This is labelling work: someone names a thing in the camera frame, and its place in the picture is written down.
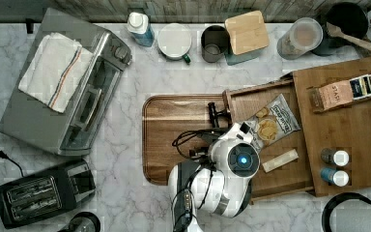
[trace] marble countertop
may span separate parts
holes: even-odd
[[[282,59],[276,42],[291,24],[267,24],[270,46],[254,60],[228,66],[222,58],[206,63],[201,57],[199,38],[209,24],[189,24],[191,64],[168,61],[152,47],[135,43],[125,24],[99,24],[131,48],[133,60],[100,126],[92,154],[85,157],[95,168],[96,196],[81,208],[12,231],[58,231],[81,211],[100,218],[101,231],[172,231],[167,187],[154,186],[143,176],[142,106],[147,98],[160,94],[219,94],[224,89],[264,84],[293,70],[357,59],[352,47],[338,54],[318,57],[311,53],[295,61]],[[161,24],[152,27],[158,34]],[[0,119],[18,79],[35,35],[27,35],[24,24],[0,24]],[[19,162],[26,174],[43,170],[71,158],[59,157],[32,148],[0,133],[0,150]],[[16,166],[0,159],[0,185],[20,177]],[[371,199],[371,188],[360,193]],[[200,226],[209,231],[296,231],[320,232],[321,214],[329,197],[315,198],[305,192],[256,202],[235,218],[198,212]],[[0,218],[0,231],[4,231]]]

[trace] small box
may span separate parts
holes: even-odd
[[[308,89],[313,112],[324,112],[371,99],[371,74]]]
[[[241,14],[225,20],[231,48],[225,54],[228,65],[255,59],[270,44],[267,28],[260,11]]]

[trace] toaster oven door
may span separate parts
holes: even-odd
[[[89,153],[121,72],[101,56],[98,57],[62,142],[60,155],[82,155],[82,150]]]

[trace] black mug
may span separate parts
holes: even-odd
[[[202,56],[205,61],[218,61],[230,46],[230,35],[222,26],[210,26],[201,36]]]

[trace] wooden lid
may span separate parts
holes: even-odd
[[[244,54],[270,44],[264,18],[260,11],[230,17],[225,20],[231,47],[236,55]]]

